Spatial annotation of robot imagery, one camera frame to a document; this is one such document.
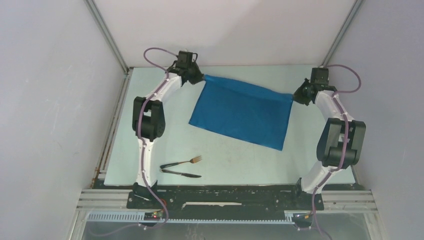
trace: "glass panel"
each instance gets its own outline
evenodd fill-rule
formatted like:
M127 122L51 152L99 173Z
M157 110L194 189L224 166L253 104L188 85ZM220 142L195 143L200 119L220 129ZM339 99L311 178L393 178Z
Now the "glass panel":
M370 240L362 214L318 214L320 227L333 240ZM107 234L128 226L118 232ZM159 229L144 230L134 223L87 222L84 240L325 240L316 230L297 231L291 224L185 224L168 223Z

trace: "metal frame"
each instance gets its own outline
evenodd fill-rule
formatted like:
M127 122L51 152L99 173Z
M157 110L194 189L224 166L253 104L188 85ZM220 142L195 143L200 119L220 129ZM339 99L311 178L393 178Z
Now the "metal frame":
M122 54L119 51L118 46L117 46L114 38L112 37L112 34L108 29L108 26L105 23L105 20L103 19L102 15L100 14L100 11L97 8L95 1L94 0L84 0L84 2L87 5L87 8L90 11L91 15L93 16L98 27L100 28L100 31L103 34L107 44L112 49L113 54L115 55L116 59L118 60L118 62L120 64L120 66L122 67L124 73L127 74L128 71L129 71L129 68L128 68L127 64L125 63L125 60L122 57Z
M352 21L354 20L355 16L357 15L362 3L364 0L355 0L355 2L352 5L352 8L350 9L349 13L347 14L346 19L344 20L343 24L341 25L340 30L337 33L337 36L335 37L333 43L331 44L330 49L328 50L327 54L325 55L324 59L322 60L321 66L326 66L329 64L331 58L333 57L334 53L336 52L337 47L339 46L340 42L342 41L343 37L345 36L345 33L348 31L349 26L351 25Z
M122 82L118 99L116 101L115 108L113 111L113 115L110 120L109 129L107 131L108 134L106 139L104 140L103 151L101 152L100 157L97 161L96 168L94 169L94 175L90 185L91 188L93 187L93 184L96 179L104 180L106 177L106 172L109 165L108 160L112 153L112 146L114 145L114 142L115 142L115 136L116 136L117 128L119 125L121 113L123 110L125 98L127 96L128 86L130 85L130 79L131 79L131 76L133 75L133 70L134 70L133 68L129 69L128 74L126 74L125 79Z
M126 222L151 223L144 221L144 213L158 209L127 209L128 193L131 190L121 189L84 189L81 192L69 231L68 240L81 240L87 222ZM371 240L382 240L380 229L381 221L374 197L369 190L324 190L321 193L324 210L319 214L364 214ZM284 211L286 219L267 221L220 221L197 219L169 219L169 223L207 223L207 224L294 224L294 214L308 211Z
M108 168L108 159L115 140L115 135L120 120L123 104L128 91L129 82L132 76L132 69L126 65L115 41L108 30L94 0L84 0L88 9L92 13L98 24L106 42L111 47L126 77L122 83L115 110L108 129L107 138L104 141L104 150L99 157L97 167L94 171L93 182L104 180ZM322 65L327 65L340 44L343 36L349 28L355 15L358 13L364 0L356 0L348 16L346 17L339 33L326 54ZM133 222L139 223L143 219L144 212L152 212L157 209L127 209L128 194L130 189L84 189L81 192L77 204L72 225L68 232L68 240L81 240L87 222ZM371 240L387 239L384 234L384 226L380 220L374 197L369 190L324 190L321 193L324 210L317 211L320 214L363 214ZM227 223L227 224L293 224L293 214L301 214L302 211L284 211L285 220L276 221L219 221L208 220L198 221L195 219L170 219L169 223Z

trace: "white wall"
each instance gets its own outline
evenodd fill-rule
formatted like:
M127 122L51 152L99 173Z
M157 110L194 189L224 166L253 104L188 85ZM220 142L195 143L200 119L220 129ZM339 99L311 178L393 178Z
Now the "white wall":
M424 2L365 1L332 63L356 69L362 89L342 97L367 129L359 180L374 194L389 239L423 239ZM339 89L356 86L331 70Z
M66 237L123 79L82 0L0 2L0 238Z
M126 63L149 47L199 54L201 66L319 64L354 0L96 0ZM171 55L151 53L167 66Z

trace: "blue cloth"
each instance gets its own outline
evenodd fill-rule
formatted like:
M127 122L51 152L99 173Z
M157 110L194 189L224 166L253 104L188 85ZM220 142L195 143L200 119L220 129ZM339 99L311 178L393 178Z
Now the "blue cloth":
M292 94L234 79L205 75L206 84L190 125L211 132L283 149L292 109Z

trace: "gray wall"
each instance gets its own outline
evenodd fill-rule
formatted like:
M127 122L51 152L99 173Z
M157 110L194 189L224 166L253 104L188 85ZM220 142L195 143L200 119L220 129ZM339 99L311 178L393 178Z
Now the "gray wall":
M0 238L66 237L123 72L82 0L0 1Z
M424 1L368 0L332 63L362 77L362 89L342 96L367 125L361 183L374 194L389 239L423 239ZM348 71L332 69L339 89L355 88Z

